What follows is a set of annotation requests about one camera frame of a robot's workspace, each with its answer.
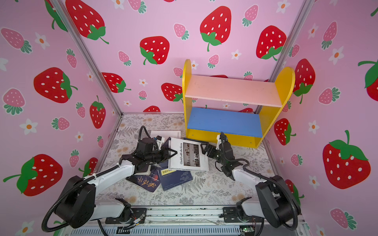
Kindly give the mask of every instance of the floral tablecloth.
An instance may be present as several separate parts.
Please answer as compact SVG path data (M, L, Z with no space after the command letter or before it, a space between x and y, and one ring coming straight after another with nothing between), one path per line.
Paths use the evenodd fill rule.
M126 114L118 128L116 138L102 166L106 170L114 166L123 154L130 154L137 144L140 127L151 130L181 130L185 137L183 113L173 114ZM235 158L245 158L251 163L254 172L274 176L264 145L259 148L232 146ZM234 205L245 197L257 200L255 189L232 181L214 166L215 160L209 159L209 171L192 171L193 180L163 191L159 186L154 194L121 180L102 193L97 199L122 197L132 205Z

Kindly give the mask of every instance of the green stem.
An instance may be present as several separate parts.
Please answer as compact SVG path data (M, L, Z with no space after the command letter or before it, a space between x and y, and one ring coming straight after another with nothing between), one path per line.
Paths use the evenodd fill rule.
M101 37L100 37L100 38L101 38ZM101 40L102 40L102 41L104 41L104 42L105 42L106 44L109 44L109 42L106 42L106 41L105 41L105 40L103 40L102 38L101 38Z
M375 13L377 13L377 12L378 12L378 8L377 8L375 11L373 11L370 15L371 15L371 16L374 16Z
M16 174L16 175L9 176L9 177L3 179L3 182L6 182L6 181L10 180L11 178L14 178L14 177L17 177L17 176L21 176L21 175L20 174Z
M349 130L345 130L345 133L347 134L347 144L349 145Z
M362 61L362 62L359 62L359 63L358 63L358 66L363 65L363 64L376 64L376 62L372 62L372 61Z

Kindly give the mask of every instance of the wallpaper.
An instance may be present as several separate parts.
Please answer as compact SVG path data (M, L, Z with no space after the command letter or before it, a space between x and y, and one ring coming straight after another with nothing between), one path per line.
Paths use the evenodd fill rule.
M293 94L267 135L312 235L376 234L378 2L361 3L314 3L286 59Z
M49 1L6 1L0 22L1 235L52 236L44 215L92 172L117 116Z
M302 2L66 0L65 5L121 109L168 112L183 111L186 59L192 74L269 79ZM203 108L256 109L192 101Z

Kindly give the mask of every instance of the white flower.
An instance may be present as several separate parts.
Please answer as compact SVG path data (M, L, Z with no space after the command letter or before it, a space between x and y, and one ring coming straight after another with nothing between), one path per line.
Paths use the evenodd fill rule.
M284 158L283 158L283 157L280 158L280 163L281 163L281 165L284 165L284 164L285 164L285 161L284 161Z
M324 233L324 228L320 228L318 225L316 225L316 234L319 235L319 236L326 236L326 234Z
M0 58L0 70L6 71L5 64L8 63L8 60L5 58Z
M337 61L341 58L344 58L344 54L342 53L342 50L344 49L344 46L342 46L341 48L339 48L339 50L337 50L336 48L334 48L332 50L332 56L328 59L329 61L333 61L333 64L336 65Z
M277 13L277 12L285 13L286 8L287 8L288 6L290 6L290 3L288 3L287 0L283 0L282 2L278 2L277 4L278 4L278 8L277 8L277 10L276 10L276 13Z
M197 69L198 64L195 61L192 61L192 69Z
M312 122L312 123L309 122L308 125L310 126L310 127L308 128L308 131L309 131L309 132L312 131L314 134L316 134L316 130L320 128L319 125L316 125L316 120L314 120L314 122Z
M84 134L80 133L80 131L77 132L77 135L75 135L75 138L77 139L77 142L83 141Z
M232 55L231 59L239 60L239 56L241 55L241 53L239 52L239 49L237 49L235 52L232 52L231 55Z
M337 4L337 0L331 0L330 1L330 4L332 4L333 3L333 6L336 6L336 4Z
M93 75L92 75L92 73L89 72L89 73L87 74L87 76L88 76L88 80L93 82Z
M308 39L315 37L315 32L318 30L319 26L314 25L311 27L311 29L308 30Z
M37 125L38 125L37 122L32 123L30 119L26 119L26 124L21 124L20 127L24 129L24 133L25 135L27 135L30 132L36 133Z
M125 0L112 0L112 2L114 2L115 9L121 8L123 10L123 3Z
M314 189L316 189L316 186L319 186L319 182L316 181L316 176L314 177L311 177L311 175L309 175L309 178L310 178L310 181L308 182L310 185L312 185L312 187L314 187Z
M46 46L49 47L50 44L48 44L48 42L46 41L46 36L45 35L39 35L37 32L36 32L36 39L34 40L34 42L38 43L38 44L41 44L41 47L43 49L46 49Z
M231 105L230 104L228 104L228 103L226 103L226 104L223 104L223 108L226 108L226 109L228 109L229 107L230 107Z
M22 228L19 231L17 231L15 235L25 236L26 234L33 232L33 228L32 228L33 224L34 224L34 221L31 221L29 223L28 222L22 223Z
M145 87L146 85L148 85L148 83L146 82L145 79L144 80L139 79L139 84L143 85L143 87Z

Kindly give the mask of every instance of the pink wall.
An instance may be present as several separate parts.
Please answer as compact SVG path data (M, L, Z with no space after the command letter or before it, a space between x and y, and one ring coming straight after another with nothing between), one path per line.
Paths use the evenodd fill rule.
M56 22L55 29L52 28L53 17L49 15L44 1L6 1L0 8L0 22L0 28L14 30L2 28L0 35L0 94L2 106L6 108L0 112L1 179L22 173L6 182L1 181L1 234L21 235L24 230L31 236L44 235L40 227L45 213L58 198L67 180L75 175L82 176L79 168L84 170L90 158L100 157L103 148L98 145L98 136L102 136L106 145L116 116L112 116L113 108L96 79L88 79L89 67L69 33L60 29ZM23 53L20 47L29 48L28 44L32 52ZM69 48L75 53L75 59L70 58L75 68L67 59L66 51ZM54 67L58 69L51 69L48 74L40 75L35 80L37 75ZM71 85L78 88L73 88L69 100L67 90L60 87L61 71L67 75ZM7 93L11 88L17 90ZM19 93L25 103L17 96ZM97 101L96 95L106 110L103 125L98 129L90 118L90 106ZM59 101L64 103L57 103L55 99L61 99ZM80 109L83 118L77 112L77 102L81 102L85 108L85 116L81 113L83 108ZM10 105L15 106L14 111L19 114L15 112L12 115ZM65 129L64 122L59 124L57 130L52 127L53 119L60 117L69 121L68 128ZM76 138L78 132L84 134L80 141ZM71 157L74 150L78 151L78 157L76 153ZM53 215L50 227L54 220L61 221Z
M296 69L296 88L307 84L278 118L287 119L296 136L285 145L273 130L267 138L283 177L293 182L298 197L304 195L302 213L312 235L376 231L378 73L377 64L358 64L378 59L378 15L371 16L377 7L370 0L317 1L296 40L298 53L287 58L286 66ZM322 42L329 40L323 50ZM366 89L366 83L372 85Z
M275 60L272 57L267 60L257 57L256 49L260 43L260 34L266 27L273 25L288 35L302 2L302 0L289 0L289 3L286 0L283 2L264 0L253 2L247 0L145 0L139 6L130 5L129 1L124 0L119 1L120 5L115 0L84 0L82 5L85 6L80 8L77 1L67 0L66 6L99 69L102 72L120 76L125 80L126 88L131 89L131 91L124 90L120 93L113 93L122 110L125 112L141 112L149 106L157 106L161 111L183 111L182 102L180 100L171 101L174 97L171 100L165 98L161 86L164 83L182 85L180 69L183 69L186 59L198 64L195 69L192 69L193 74L226 75L230 78L243 79L246 76L245 73L250 71L254 80L264 81L268 79L275 65ZM254 5L258 7L255 6L250 12L246 13ZM203 22L211 12L221 6L226 6L226 8L222 7L216 11L214 15L217 18L212 20L212 17L210 17L208 21ZM251 25L246 23L246 27L243 24L245 13L248 19L253 20ZM217 22L217 24L214 24L214 32L217 33L215 39L219 39L222 44L218 46L210 44L208 52L208 43L202 39L200 26L206 34L211 31L210 27L213 27L211 24L214 21ZM90 25L88 22L93 23L96 28L106 27L105 35L101 38L109 44L103 42L98 37L97 32L90 35L89 39L86 38L89 34L88 30L90 30L87 27ZM175 24L179 24L176 28L177 34L174 29ZM204 27L207 24L209 24L208 31ZM188 31L188 39L180 33L181 30ZM154 36L163 36L166 39L159 42L164 41L162 48L165 47L167 51L169 49L169 52L163 57L162 54L158 54L158 48L155 47L152 51L156 53L155 59L158 64L151 64L146 60L145 65L143 65L146 58L141 54L140 43L142 41L142 46L145 46L144 43L146 42L143 40ZM146 53L145 49L151 51L151 48L144 48L144 53ZM122 61L125 61L127 65L120 61L119 51L127 55L122 54ZM235 54L239 54L239 57L232 59L232 55ZM213 55L218 55L219 62L215 64L214 68L210 69L208 63ZM144 100L139 98L141 91L145 91L147 94ZM228 103L227 105L225 102L208 100L198 100L194 104L194 106L199 107L206 107L206 105L208 108L232 111L240 111L245 108L255 109L255 106L252 105L243 106L238 103Z

